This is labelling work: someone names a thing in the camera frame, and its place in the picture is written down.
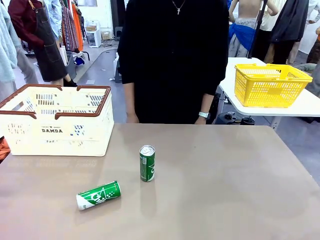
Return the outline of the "person's right hand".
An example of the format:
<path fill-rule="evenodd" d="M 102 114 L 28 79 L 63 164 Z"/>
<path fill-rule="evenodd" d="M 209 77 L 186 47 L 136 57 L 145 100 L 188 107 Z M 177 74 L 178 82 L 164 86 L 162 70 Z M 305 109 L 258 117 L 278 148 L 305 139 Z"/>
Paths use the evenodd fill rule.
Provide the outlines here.
<path fill-rule="evenodd" d="M 127 118 L 126 118 L 126 122 L 130 123 L 130 124 L 137 124 L 140 121 L 135 113 L 128 113 Z"/>

